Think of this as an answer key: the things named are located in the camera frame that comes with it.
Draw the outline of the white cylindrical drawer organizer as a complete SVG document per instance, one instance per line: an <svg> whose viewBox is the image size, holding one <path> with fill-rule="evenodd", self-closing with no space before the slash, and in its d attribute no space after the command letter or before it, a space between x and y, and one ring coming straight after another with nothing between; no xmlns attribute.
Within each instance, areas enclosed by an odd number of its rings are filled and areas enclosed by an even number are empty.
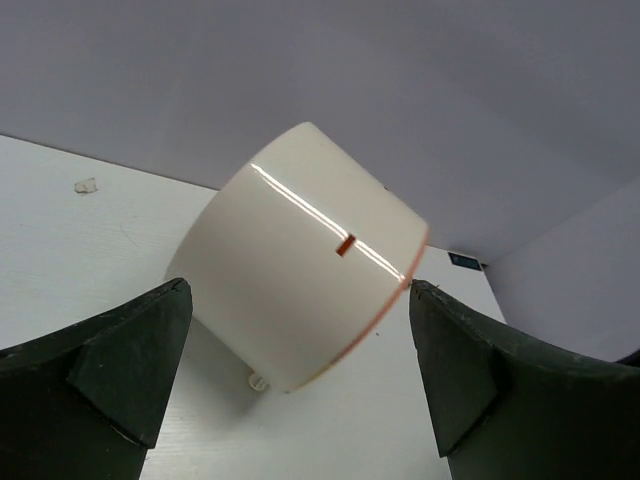
<svg viewBox="0 0 640 480"><path fill-rule="evenodd" d="M427 222L325 133L299 124L218 191L167 270L194 317L292 392L350 353L410 283Z"/></svg>

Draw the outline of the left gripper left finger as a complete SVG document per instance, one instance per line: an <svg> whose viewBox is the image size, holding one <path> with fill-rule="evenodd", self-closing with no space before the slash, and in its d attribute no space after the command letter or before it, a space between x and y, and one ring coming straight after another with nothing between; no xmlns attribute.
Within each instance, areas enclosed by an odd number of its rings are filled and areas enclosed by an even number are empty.
<svg viewBox="0 0 640 480"><path fill-rule="evenodd" d="M172 279L1 352L4 479L137 479L156 446L192 319Z"/></svg>

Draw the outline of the blue label right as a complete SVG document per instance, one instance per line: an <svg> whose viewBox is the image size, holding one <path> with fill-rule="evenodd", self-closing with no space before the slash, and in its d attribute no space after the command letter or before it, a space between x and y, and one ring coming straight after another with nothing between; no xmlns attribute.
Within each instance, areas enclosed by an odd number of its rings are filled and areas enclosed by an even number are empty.
<svg viewBox="0 0 640 480"><path fill-rule="evenodd" d="M451 263L455 266L467 268L476 271L483 271L483 264L476 258L461 255L454 252L448 252Z"/></svg>

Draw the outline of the small white scrap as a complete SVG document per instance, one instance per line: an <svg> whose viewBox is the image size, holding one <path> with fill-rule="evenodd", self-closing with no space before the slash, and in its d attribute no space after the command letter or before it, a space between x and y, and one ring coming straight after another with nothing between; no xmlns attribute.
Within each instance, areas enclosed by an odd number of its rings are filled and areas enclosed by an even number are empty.
<svg viewBox="0 0 640 480"><path fill-rule="evenodd" d="M90 195L98 191L97 181L94 177L78 181L74 184L74 191L79 195Z"/></svg>

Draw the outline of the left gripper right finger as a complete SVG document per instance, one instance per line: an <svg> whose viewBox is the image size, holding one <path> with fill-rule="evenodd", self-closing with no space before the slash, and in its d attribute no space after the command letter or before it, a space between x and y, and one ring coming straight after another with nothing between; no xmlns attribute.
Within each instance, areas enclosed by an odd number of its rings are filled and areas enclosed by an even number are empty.
<svg viewBox="0 0 640 480"><path fill-rule="evenodd" d="M409 317L440 457L455 479L635 479L639 357L609 362L416 280Z"/></svg>

